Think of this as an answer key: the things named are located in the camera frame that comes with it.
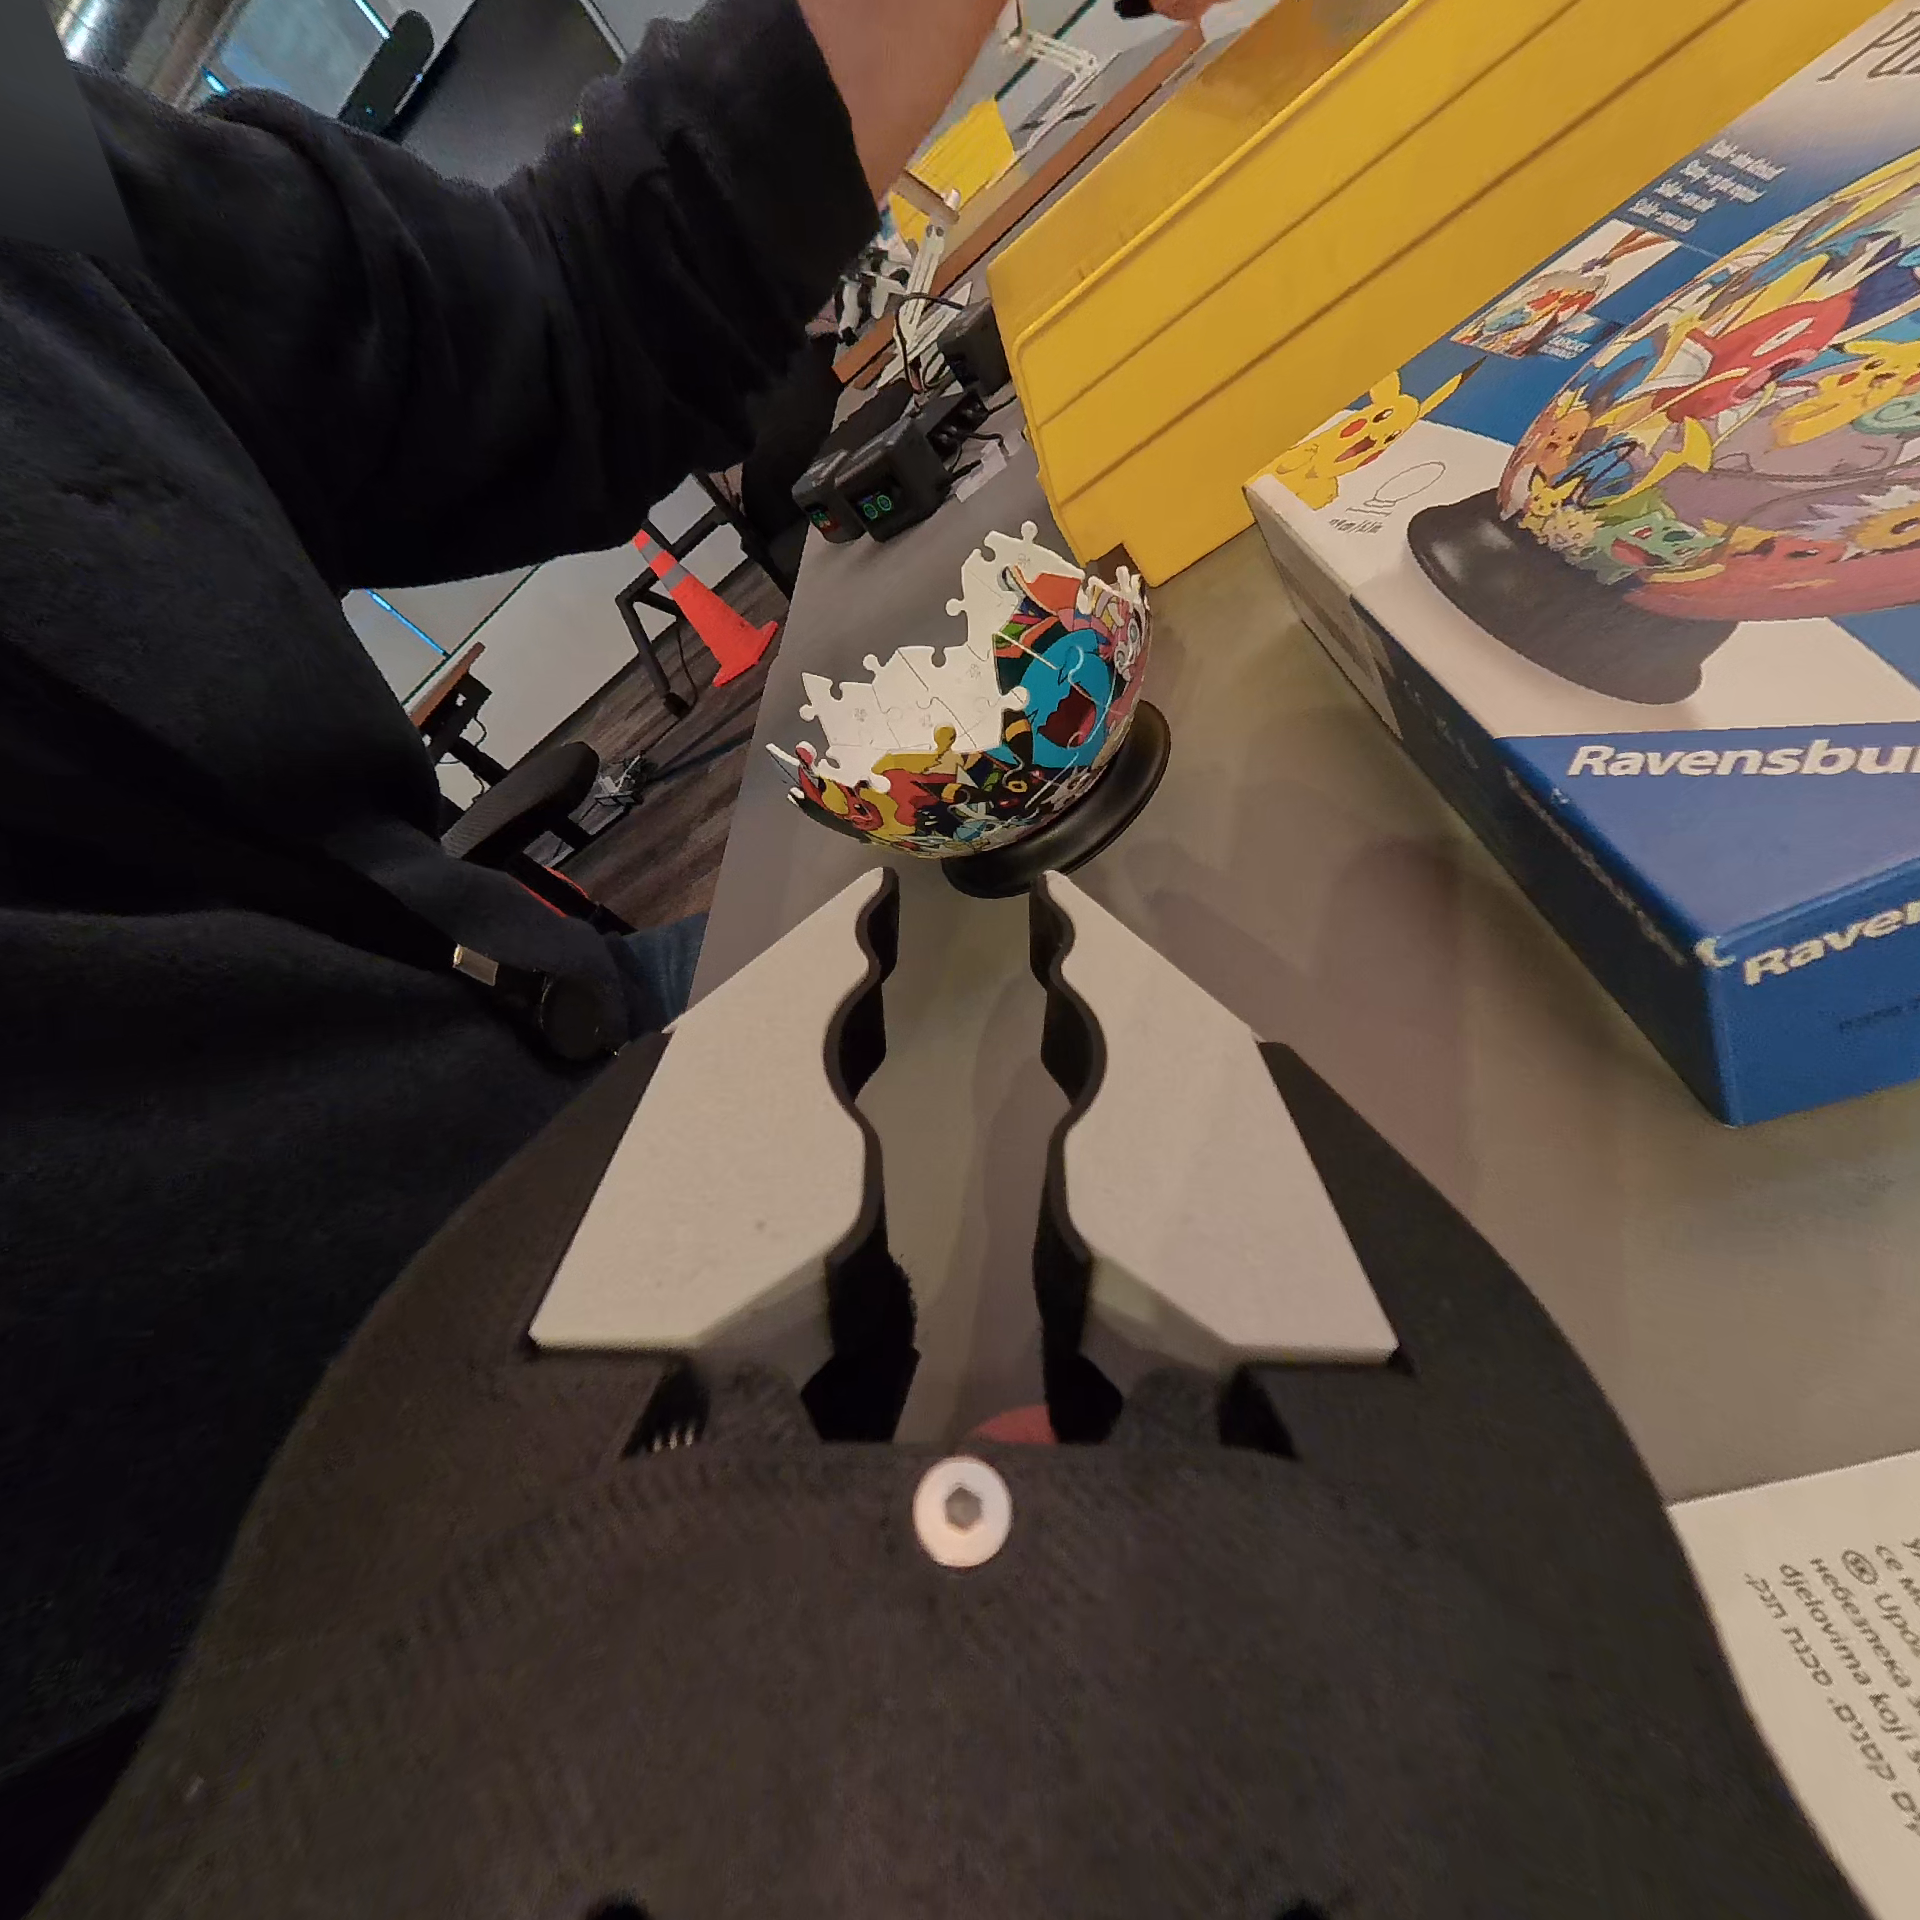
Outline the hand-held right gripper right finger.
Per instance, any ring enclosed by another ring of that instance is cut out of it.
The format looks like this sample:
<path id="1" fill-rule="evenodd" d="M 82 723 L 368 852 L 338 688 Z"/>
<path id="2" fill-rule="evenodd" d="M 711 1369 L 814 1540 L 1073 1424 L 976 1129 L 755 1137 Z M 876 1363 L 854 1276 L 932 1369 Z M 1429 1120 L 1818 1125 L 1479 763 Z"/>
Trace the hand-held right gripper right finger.
<path id="1" fill-rule="evenodd" d="M 1223 1002 L 1068 875 L 1029 898 L 1044 1148 L 1044 1330 L 1099 1370 L 1384 1366 L 1396 1353 L 1271 1057 Z"/>

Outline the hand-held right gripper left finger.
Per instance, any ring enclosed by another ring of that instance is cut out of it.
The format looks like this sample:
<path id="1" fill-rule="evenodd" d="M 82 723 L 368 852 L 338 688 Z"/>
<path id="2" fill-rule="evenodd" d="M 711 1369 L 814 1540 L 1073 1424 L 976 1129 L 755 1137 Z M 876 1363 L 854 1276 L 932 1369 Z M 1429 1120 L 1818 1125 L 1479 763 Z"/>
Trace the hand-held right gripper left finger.
<path id="1" fill-rule="evenodd" d="M 671 1023 L 528 1321 L 535 1350 L 909 1381 L 916 1308 L 858 1106 L 893 964 L 899 875 L 867 870 Z"/>

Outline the colourful half-built puzzle ball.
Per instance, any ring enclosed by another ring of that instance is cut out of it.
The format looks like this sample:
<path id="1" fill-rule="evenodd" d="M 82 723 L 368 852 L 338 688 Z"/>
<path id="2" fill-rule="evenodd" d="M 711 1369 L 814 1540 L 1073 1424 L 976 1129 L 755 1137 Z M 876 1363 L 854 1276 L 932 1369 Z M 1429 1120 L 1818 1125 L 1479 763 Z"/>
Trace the colourful half-built puzzle ball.
<path id="1" fill-rule="evenodd" d="M 768 745 L 786 802 L 909 859 L 954 862 L 1032 841 L 1115 771 L 1143 715 L 1149 601 L 1068 563 L 1038 526 L 987 531 L 948 618 L 962 637 L 802 676 L 792 747 Z"/>

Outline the yellow plastic bin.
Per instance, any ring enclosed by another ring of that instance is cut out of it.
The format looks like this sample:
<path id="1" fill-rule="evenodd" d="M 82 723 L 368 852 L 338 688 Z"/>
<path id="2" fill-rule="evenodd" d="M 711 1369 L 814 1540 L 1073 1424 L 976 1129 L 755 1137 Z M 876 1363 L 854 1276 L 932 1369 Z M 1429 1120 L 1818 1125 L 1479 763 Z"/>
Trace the yellow plastic bin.
<path id="1" fill-rule="evenodd" d="M 1277 3 L 987 270 L 1076 563 L 1149 585 L 1376 376 L 1885 3 Z"/>

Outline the person's left forearm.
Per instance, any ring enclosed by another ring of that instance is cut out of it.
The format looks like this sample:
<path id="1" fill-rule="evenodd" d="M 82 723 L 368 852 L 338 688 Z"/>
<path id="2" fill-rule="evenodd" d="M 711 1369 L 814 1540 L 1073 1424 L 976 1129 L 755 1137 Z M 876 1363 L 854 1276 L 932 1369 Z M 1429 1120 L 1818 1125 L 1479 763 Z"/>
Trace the person's left forearm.
<path id="1" fill-rule="evenodd" d="M 159 286 L 328 587 L 631 534 L 744 458 L 1000 3 L 706 3 L 482 188 L 268 93 L 82 95 Z"/>

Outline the black round ball stand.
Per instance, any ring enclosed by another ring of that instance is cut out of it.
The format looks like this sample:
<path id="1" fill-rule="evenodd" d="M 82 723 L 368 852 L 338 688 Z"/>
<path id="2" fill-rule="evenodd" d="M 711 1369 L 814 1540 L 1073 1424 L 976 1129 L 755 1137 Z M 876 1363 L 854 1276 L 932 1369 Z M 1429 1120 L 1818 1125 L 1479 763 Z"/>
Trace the black round ball stand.
<path id="1" fill-rule="evenodd" d="M 1115 754 L 1076 800 L 1007 847 L 943 859 L 948 885 L 965 898 L 1016 898 L 1042 875 L 1082 870 L 1153 802 L 1168 751 L 1171 730 L 1161 708 L 1140 703 Z"/>

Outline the blue puzzle box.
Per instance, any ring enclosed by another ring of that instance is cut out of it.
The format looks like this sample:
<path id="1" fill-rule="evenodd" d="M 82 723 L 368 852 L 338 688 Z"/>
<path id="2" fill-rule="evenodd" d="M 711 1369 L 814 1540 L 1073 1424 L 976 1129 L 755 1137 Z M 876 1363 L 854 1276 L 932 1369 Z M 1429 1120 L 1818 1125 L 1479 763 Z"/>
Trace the blue puzzle box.
<path id="1" fill-rule="evenodd" d="M 1248 505 L 1694 1098 L 1916 1078 L 1916 3 L 1573 3 Z"/>

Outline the person's blue jeans leg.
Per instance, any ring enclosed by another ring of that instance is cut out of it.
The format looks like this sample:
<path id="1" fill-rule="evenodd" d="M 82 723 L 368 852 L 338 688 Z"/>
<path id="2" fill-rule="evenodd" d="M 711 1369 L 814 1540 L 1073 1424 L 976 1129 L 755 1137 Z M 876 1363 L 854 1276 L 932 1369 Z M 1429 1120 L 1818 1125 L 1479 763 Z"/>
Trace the person's blue jeans leg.
<path id="1" fill-rule="evenodd" d="M 709 914 L 697 910 L 671 923 L 610 938 L 635 1034 L 661 1031 L 685 1011 L 706 934 Z"/>

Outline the black office chair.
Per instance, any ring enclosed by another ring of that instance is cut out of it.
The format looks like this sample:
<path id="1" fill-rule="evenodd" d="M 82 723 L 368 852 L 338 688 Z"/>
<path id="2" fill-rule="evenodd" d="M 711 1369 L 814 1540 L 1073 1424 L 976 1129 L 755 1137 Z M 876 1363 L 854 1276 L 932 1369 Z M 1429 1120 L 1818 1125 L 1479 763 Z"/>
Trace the black office chair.
<path id="1" fill-rule="evenodd" d="M 544 745 L 487 787 L 441 836 L 441 848 L 532 885 L 532 873 L 544 870 L 528 852 L 535 841 L 560 841 L 560 859 L 592 847 L 594 832 L 575 816 L 588 805 L 600 771 L 598 751 L 584 740 Z"/>

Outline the person's dark clothed torso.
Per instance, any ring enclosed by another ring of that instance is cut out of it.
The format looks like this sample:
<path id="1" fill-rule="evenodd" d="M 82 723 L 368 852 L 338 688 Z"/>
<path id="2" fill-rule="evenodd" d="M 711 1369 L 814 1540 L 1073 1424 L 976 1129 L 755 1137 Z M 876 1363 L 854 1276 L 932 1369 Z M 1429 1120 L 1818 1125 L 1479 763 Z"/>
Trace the person's dark clothed torso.
<path id="1" fill-rule="evenodd" d="M 426 961 L 441 923 L 301 887 L 347 832 L 457 923 L 558 923 L 441 848 L 351 587 L 165 316 L 148 262 L 4 246 L 4 1918 L 338 1342 L 576 1081 Z"/>

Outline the orange traffic cone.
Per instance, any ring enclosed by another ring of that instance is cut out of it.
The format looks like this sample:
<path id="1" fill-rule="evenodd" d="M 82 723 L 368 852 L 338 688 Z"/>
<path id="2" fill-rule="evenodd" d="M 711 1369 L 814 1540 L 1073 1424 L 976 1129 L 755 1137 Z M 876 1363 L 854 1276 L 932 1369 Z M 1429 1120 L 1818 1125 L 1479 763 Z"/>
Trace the orange traffic cone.
<path id="1" fill-rule="evenodd" d="M 632 531 L 632 550 L 644 563 L 639 577 L 624 592 L 624 610 L 650 603 L 674 610 L 685 628 L 709 649 L 713 686 L 739 682 L 778 644 L 781 620 L 749 623 L 713 587 L 709 587 L 651 528 Z"/>

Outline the white printed instruction sheet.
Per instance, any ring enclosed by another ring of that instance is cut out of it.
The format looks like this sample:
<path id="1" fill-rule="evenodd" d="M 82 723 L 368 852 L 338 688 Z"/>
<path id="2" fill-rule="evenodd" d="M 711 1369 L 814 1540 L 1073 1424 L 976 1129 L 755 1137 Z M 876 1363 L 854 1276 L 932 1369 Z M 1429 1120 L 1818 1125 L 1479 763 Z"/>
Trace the white printed instruction sheet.
<path id="1" fill-rule="evenodd" d="M 1872 1918 L 1916 1918 L 1916 1453 L 1667 1522 L 1813 1833 Z"/>

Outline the brown wooden table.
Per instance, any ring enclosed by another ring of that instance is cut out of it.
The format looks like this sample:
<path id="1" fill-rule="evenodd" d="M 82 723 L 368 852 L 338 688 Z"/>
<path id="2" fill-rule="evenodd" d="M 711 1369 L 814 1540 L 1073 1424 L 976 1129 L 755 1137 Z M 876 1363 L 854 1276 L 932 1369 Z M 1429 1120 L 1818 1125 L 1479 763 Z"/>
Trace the brown wooden table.
<path id="1" fill-rule="evenodd" d="M 899 329 L 920 343 L 987 259 L 1179 78 L 1202 45 L 1197 19 L 1174 19 L 1149 3 L 1005 5 L 940 132 L 995 95 L 1017 159 L 957 213 L 915 207 L 891 188 L 880 238 L 832 315 L 840 385 L 865 390 L 893 360 Z"/>

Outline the yellow storage box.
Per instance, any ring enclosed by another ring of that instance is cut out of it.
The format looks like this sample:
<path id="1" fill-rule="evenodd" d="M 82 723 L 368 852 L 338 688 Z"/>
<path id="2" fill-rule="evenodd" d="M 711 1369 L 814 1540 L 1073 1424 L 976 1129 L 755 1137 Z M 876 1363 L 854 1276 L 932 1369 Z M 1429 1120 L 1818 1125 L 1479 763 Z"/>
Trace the yellow storage box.
<path id="1" fill-rule="evenodd" d="M 1016 138 L 995 95 L 948 124 L 900 174 L 899 188 L 915 207 L 962 209 L 1017 159 Z"/>

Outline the black wall screen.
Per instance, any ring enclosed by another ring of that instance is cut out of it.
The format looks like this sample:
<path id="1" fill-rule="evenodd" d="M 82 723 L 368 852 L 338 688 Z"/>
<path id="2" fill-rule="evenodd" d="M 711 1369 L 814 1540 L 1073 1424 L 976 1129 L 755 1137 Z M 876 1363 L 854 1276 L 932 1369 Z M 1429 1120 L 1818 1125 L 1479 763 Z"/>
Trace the black wall screen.
<path id="1" fill-rule="evenodd" d="M 621 51 L 588 3 L 375 3 L 387 34 L 338 124 L 495 186 L 581 119 Z"/>

